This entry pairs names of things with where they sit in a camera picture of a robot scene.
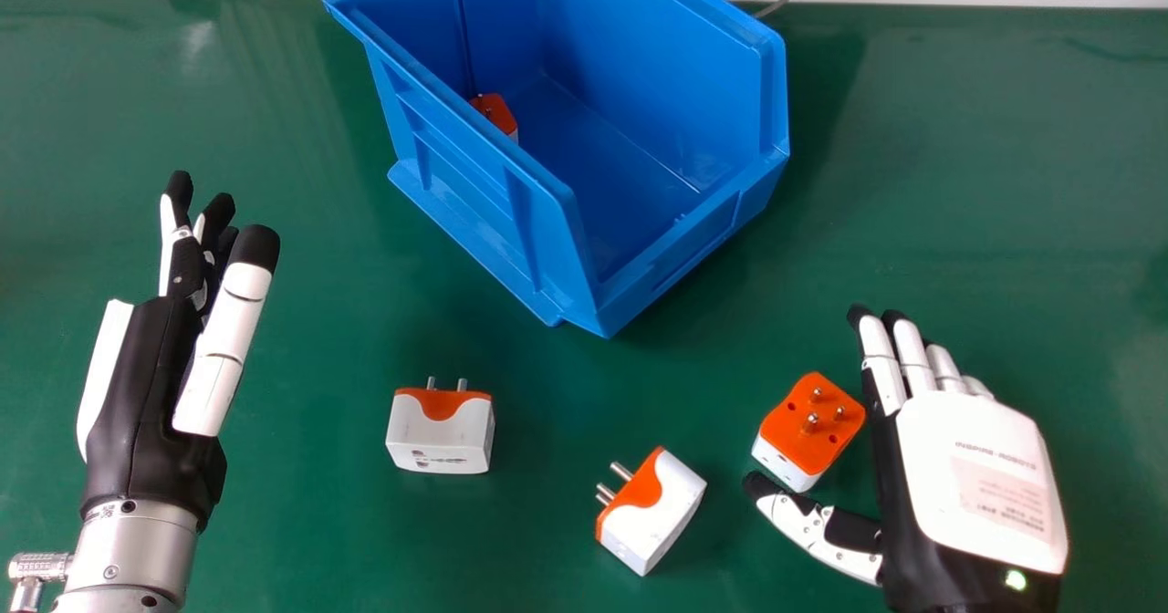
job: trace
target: green table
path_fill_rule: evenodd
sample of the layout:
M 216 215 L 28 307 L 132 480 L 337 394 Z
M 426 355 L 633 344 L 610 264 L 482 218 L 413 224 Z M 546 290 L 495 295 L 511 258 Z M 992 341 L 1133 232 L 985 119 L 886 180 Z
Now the green table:
M 72 548 L 91 343 L 106 298 L 152 295 L 185 168 L 284 239 L 189 611 L 881 611 L 738 485 L 797 377 L 858 393 L 851 301 L 909 311 L 1042 425 L 1063 611 L 1157 608 L 1168 14 L 774 22 L 795 156 L 773 204 L 606 342 L 542 327 L 385 181 L 364 55 L 318 0 L 0 0 L 0 555 Z M 495 395 L 489 476 L 392 467 L 390 396 L 427 375 Z M 592 486 L 658 444 L 710 487 L 639 579 L 592 539 Z M 870 465 L 861 437 L 819 494 L 875 514 Z

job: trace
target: plug prong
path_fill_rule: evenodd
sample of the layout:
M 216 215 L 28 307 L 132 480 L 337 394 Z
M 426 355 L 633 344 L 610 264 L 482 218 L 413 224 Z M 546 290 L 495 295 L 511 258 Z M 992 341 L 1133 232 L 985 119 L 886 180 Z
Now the plug prong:
M 814 433 L 814 431 L 815 431 L 815 429 L 818 426 L 819 426 L 819 416 L 815 415 L 814 412 L 811 413 L 811 415 L 807 415 L 807 420 L 804 422 L 802 433 L 805 436 L 809 436 L 809 434 Z
M 626 483 L 633 480 L 633 473 L 630 472 L 624 465 L 619 462 L 613 461 L 613 464 L 609 466 L 609 469 L 612 469 L 613 473 L 617 474 L 617 476 L 621 476 L 621 479 L 624 479 Z

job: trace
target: orange and white plug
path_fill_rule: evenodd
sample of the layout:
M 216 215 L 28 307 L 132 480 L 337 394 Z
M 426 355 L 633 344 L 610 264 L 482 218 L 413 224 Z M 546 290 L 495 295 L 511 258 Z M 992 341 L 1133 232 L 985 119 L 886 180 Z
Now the orange and white plug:
M 596 539 L 631 571 L 644 577 L 689 524 L 705 494 L 705 481 L 665 447 L 649 454 L 635 473 L 611 466 L 625 480 L 616 493 L 597 483 L 604 510 L 596 518 Z
M 495 413 L 491 393 L 467 390 L 459 377 L 453 391 L 434 386 L 394 393 L 385 448 L 394 465 L 430 474 L 481 474 L 491 467 Z
M 795 493 L 819 481 L 864 425 L 864 406 L 819 372 L 763 420 L 750 454 Z

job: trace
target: robotic arm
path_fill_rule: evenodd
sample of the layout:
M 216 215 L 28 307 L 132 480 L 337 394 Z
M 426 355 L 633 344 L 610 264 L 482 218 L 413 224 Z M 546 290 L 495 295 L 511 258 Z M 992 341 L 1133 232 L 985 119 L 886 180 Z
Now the robotic arm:
M 848 314 L 863 355 L 882 522 L 752 472 L 767 520 L 814 558 L 884 590 L 902 613 L 1045 613 L 1058 606 L 1066 524 L 1038 426 L 962 376 L 897 311 Z
M 12 613 L 36 613 L 53 581 L 65 584 L 56 613 L 168 613 L 186 601 L 196 538 L 227 476 L 217 434 L 280 248 L 266 227 L 228 227 L 228 194 L 192 227 L 193 193 L 178 172 L 162 194 L 159 297 L 106 305 L 77 413 L 77 546 L 13 558 Z

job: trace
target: plug inside blue bin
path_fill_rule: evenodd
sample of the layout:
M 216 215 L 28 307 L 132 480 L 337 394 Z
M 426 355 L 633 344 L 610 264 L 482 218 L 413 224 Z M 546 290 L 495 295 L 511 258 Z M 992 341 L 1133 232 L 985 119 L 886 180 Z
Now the plug inside blue bin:
M 724 0 L 325 2 L 367 49 L 390 180 L 549 326 L 616 334 L 790 154 L 783 42 Z

